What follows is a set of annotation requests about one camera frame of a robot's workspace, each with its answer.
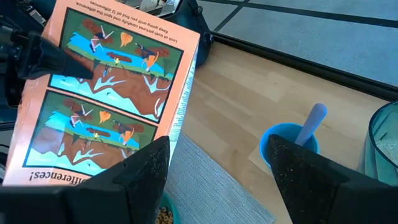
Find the green grass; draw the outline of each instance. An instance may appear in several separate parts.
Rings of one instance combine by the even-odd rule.
[[[76,11],[68,11],[68,15],[67,15],[67,21],[65,23],[65,26],[63,28],[63,36],[62,36],[62,41],[61,41],[61,48],[64,49],[65,47],[67,47],[70,38],[73,36],[74,32],[79,33],[80,35],[82,35],[84,38],[90,40],[91,38],[93,38],[93,33],[91,33],[91,31],[89,31],[88,29],[86,29],[86,27],[83,26],[82,22],[87,19],[90,18],[80,12],[76,12]],[[97,26],[100,26],[101,24],[103,25],[103,28],[105,30],[105,32],[109,33],[112,30],[114,31],[114,33],[112,34],[112,38],[113,38],[113,43],[112,44],[103,44],[103,47],[107,47],[109,49],[114,49],[114,50],[118,50],[121,52],[125,52],[127,54],[131,54],[131,55],[137,55],[140,56],[138,54],[135,53],[135,49],[138,48],[138,46],[136,46],[134,43],[143,45],[145,47],[165,47],[168,48],[170,55],[168,58],[159,58],[158,61],[156,62],[159,66],[161,66],[164,69],[164,74],[163,75],[167,75],[168,73],[171,73],[172,75],[175,75],[175,72],[177,70],[177,64],[178,61],[180,59],[180,56],[182,54],[181,50],[169,47],[163,43],[160,43],[158,41],[154,41],[150,38],[144,37],[143,35],[140,34],[136,34],[134,32],[131,32],[129,30],[126,29],[122,29],[122,28],[118,28],[108,22],[104,22],[98,19],[92,19],[90,18]],[[132,42],[130,42],[129,44],[127,44],[124,47],[120,48],[121,45],[121,39],[120,39],[120,35],[121,32],[125,32],[128,33],[130,35],[133,36],[133,40]]]

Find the spot the difference book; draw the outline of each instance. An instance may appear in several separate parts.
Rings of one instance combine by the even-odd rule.
[[[93,79],[25,84],[4,185],[77,185],[182,127],[200,35],[117,1],[57,1],[43,36]]]

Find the blue river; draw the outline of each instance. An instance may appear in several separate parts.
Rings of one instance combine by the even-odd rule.
[[[60,131],[64,131],[65,129],[73,130],[74,133],[82,135],[82,136],[93,136],[92,133],[90,133],[89,131],[86,130],[86,128],[93,128],[93,129],[97,129],[100,131],[110,133],[110,135],[111,135],[110,137],[100,136],[99,138],[101,138],[101,139],[108,139],[108,140],[115,141],[115,142],[122,142],[122,139],[119,140],[120,134],[117,133],[116,131],[100,128],[97,126],[92,126],[92,125],[84,123],[84,121],[82,121],[84,126],[81,125],[80,123],[78,123],[76,125],[76,127],[73,128],[71,126],[71,124],[69,123],[69,121],[70,121],[70,118],[68,116],[65,116],[57,111],[53,111],[53,115],[51,115],[49,117],[49,119],[46,121],[45,125],[50,128],[57,129]],[[127,146],[139,148],[139,143],[136,142],[133,138],[131,138],[127,142]]]
[[[114,63],[114,59],[111,58],[110,56],[106,55],[108,52],[112,52],[118,55],[122,55],[125,57],[129,57],[131,58],[132,62],[123,62],[120,61],[121,64],[123,65],[130,65],[130,66],[134,66],[134,67],[138,67],[138,68],[142,68],[145,69],[146,64],[142,65],[142,62],[144,61],[143,58],[135,56],[135,55],[131,55],[131,54],[127,54],[118,50],[114,50],[114,49],[109,49],[106,47],[103,47],[104,50],[102,50],[101,47],[98,47],[96,49],[96,51],[93,53],[93,51],[90,48],[90,40],[87,40],[86,38],[84,38],[83,36],[81,36],[80,34],[74,32],[73,33],[74,36],[70,38],[70,41],[68,44],[72,44],[76,47],[81,48],[86,54],[90,54],[92,56],[94,56],[95,58],[97,58],[98,60],[102,60],[105,62],[109,62],[109,63]],[[154,66],[152,66],[152,68],[150,69],[153,72],[159,72],[161,74],[164,73],[164,70],[162,67],[158,66],[157,64],[155,64]]]

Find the dark metal frame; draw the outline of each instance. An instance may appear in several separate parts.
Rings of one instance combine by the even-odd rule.
[[[309,60],[272,50],[267,47],[252,44],[244,40],[239,40],[234,37],[228,37],[227,35],[223,35],[218,32],[213,32],[213,35],[215,37],[215,41],[237,48],[239,50],[243,50],[277,63],[281,63],[288,67],[295,68],[305,73],[324,78],[331,82],[347,86],[384,100],[398,100],[398,87],[396,86],[388,85],[349,72],[321,65],[319,63],[311,62]]]

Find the black object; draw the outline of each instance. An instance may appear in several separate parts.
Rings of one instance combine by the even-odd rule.
[[[200,34],[197,67],[205,63],[214,41],[213,34],[210,32],[202,12],[203,8],[198,5],[196,0],[181,0],[175,13],[161,17]]]
[[[0,63],[15,69],[18,78],[23,80],[33,80],[49,73],[93,78],[90,69],[40,34],[6,26],[0,26]]]
[[[298,223],[396,223],[398,187],[270,135],[269,163],[290,218]]]
[[[0,223],[153,224],[169,154],[163,136],[76,187],[1,187]]]

